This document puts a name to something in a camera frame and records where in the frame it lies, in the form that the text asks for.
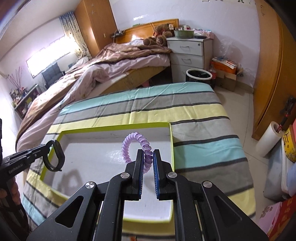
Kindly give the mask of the left hand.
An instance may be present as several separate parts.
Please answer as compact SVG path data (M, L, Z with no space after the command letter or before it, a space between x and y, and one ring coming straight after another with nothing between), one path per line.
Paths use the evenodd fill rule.
M11 187L10 187L10 190L7 191L6 189L3 189L4 180L3 178L1 178L1 199L4 199L10 196L14 201L15 205L20 205L21 198L20 198L19 187L18 187L18 184L16 183L16 178L13 177L9 181L11 182Z

